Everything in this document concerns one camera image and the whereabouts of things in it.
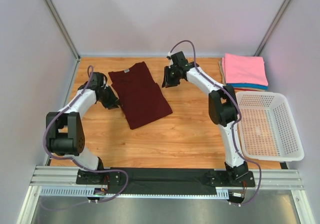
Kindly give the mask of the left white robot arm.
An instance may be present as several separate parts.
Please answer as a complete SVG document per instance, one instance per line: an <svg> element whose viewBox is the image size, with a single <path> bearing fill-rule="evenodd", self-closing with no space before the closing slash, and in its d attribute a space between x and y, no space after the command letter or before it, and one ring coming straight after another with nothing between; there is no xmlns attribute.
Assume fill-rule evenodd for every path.
<svg viewBox="0 0 320 224"><path fill-rule="evenodd" d="M102 160L85 147L86 139L82 118L91 106L101 103L108 110L120 107L120 102L107 84L107 76L91 71L89 79L63 108L46 115L43 136L45 152L56 160L70 160L85 172L102 173Z"/></svg>

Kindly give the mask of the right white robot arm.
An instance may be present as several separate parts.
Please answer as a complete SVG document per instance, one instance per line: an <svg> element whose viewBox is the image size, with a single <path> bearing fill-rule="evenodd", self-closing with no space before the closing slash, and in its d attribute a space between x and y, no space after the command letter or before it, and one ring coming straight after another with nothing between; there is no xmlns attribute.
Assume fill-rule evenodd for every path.
<svg viewBox="0 0 320 224"><path fill-rule="evenodd" d="M248 173L248 164L241 151L238 136L239 108L232 86L223 85L194 62L189 62L182 51L168 53L169 66L164 68L162 87L175 87L184 79L208 96L208 111L211 121L218 126L225 148L225 168L233 179Z"/></svg>

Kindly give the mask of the maroon t-shirt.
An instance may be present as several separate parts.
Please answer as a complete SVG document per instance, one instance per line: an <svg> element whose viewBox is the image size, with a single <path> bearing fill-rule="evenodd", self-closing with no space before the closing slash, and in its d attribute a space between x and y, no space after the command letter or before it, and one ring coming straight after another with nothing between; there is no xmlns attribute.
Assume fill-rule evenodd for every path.
<svg viewBox="0 0 320 224"><path fill-rule="evenodd" d="M154 81L145 62L108 73L131 130L172 114L172 109Z"/></svg>

